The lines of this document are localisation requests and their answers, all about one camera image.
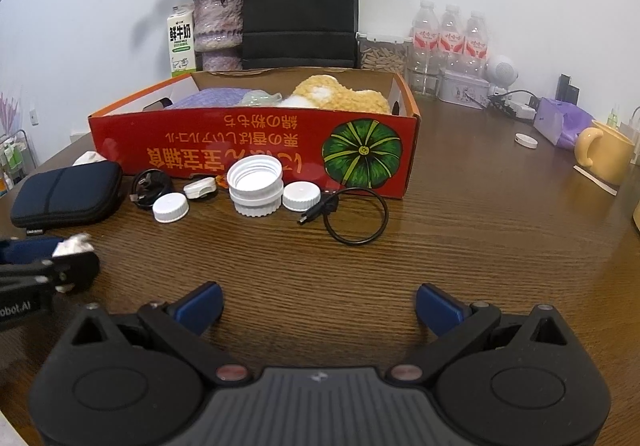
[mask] pumpkin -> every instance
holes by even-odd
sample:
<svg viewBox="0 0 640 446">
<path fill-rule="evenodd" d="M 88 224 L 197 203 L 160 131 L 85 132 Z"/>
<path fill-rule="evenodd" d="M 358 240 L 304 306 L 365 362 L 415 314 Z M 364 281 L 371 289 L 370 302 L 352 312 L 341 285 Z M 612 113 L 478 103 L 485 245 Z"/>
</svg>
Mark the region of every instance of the pumpkin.
<svg viewBox="0 0 640 446">
<path fill-rule="evenodd" d="M 324 169 L 342 186 L 380 188 L 400 167 L 402 142 L 375 119 L 337 126 L 322 145 Z"/>
</svg>

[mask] brown wood tabletop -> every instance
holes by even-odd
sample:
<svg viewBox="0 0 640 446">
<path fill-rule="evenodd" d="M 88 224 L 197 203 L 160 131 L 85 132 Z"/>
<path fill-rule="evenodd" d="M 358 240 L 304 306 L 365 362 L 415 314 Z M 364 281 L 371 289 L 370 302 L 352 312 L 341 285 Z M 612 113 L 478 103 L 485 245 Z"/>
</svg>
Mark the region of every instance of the brown wood tabletop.
<svg viewBox="0 0 640 446">
<path fill-rule="evenodd" d="M 422 125 L 408 192 L 389 201 L 384 235 L 361 248 L 332 240 L 321 220 L 300 227 L 281 208 L 249 219 L 226 192 L 191 203 L 185 219 L 160 225 L 125 200 L 86 228 L 102 272 L 87 293 L 56 301 L 52 317 L 0 334 L 0 410 L 30 445 L 27 394 L 74 307 L 98 301 L 134 312 L 173 301 L 207 280 L 225 292 L 225 313 L 208 338 L 253 369 L 264 365 L 387 368 L 424 338 L 413 297 L 432 282 L 463 301 L 503 312 L 555 305 L 603 373 L 612 408 L 598 446 L 640 444 L 640 236 L 631 221 L 640 199 L 632 167 L 617 197 L 572 169 L 531 126 L 495 111 L 421 102 Z M 536 150 L 514 142 L 523 132 Z M 93 145 L 82 138 L 42 169 L 68 166 Z M 123 187 L 129 187 L 126 178 Z M 0 199 L 0 230 L 15 191 Z M 380 210 L 351 197 L 332 215 L 345 235 L 372 232 Z"/>
</svg>

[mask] mug handle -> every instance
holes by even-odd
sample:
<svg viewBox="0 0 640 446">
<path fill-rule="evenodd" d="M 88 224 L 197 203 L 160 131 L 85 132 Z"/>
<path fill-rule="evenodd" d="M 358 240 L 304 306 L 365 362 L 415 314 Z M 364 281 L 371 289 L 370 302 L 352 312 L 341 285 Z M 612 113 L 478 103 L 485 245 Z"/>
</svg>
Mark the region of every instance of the mug handle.
<svg viewBox="0 0 640 446">
<path fill-rule="evenodd" d="M 575 158 L 580 166 L 584 166 L 585 168 L 593 166 L 593 161 L 587 157 L 587 153 L 589 152 L 591 143 L 596 139 L 600 139 L 602 136 L 604 136 L 604 132 L 599 128 L 594 128 L 593 126 L 585 128 L 580 133 L 578 140 L 575 142 L 574 150 Z"/>
</svg>

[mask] white round speaker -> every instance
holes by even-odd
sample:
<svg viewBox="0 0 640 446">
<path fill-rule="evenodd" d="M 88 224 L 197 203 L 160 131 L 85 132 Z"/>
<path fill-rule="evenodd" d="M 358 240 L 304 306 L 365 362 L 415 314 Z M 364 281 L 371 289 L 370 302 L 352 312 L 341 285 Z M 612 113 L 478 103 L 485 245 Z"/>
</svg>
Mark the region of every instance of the white round speaker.
<svg viewBox="0 0 640 446">
<path fill-rule="evenodd" d="M 486 79 L 507 89 L 518 79 L 518 70 L 508 56 L 491 56 L 486 63 Z"/>
</svg>

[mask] purple cloth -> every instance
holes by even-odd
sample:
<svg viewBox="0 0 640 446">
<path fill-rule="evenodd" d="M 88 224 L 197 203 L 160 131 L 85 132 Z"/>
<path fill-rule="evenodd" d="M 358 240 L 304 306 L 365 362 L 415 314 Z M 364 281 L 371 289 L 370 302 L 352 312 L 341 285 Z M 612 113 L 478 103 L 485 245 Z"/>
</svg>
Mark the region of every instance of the purple cloth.
<svg viewBox="0 0 640 446">
<path fill-rule="evenodd" d="M 166 110 L 176 108 L 207 108 L 209 106 L 236 106 L 251 89 L 234 89 L 221 87 L 219 89 L 203 89 L 191 96 L 169 105 Z"/>
<path fill-rule="evenodd" d="M 533 127 L 554 146 L 571 150 L 592 119 L 591 114 L 572 103 L 542 98 Z"/>
</svg>

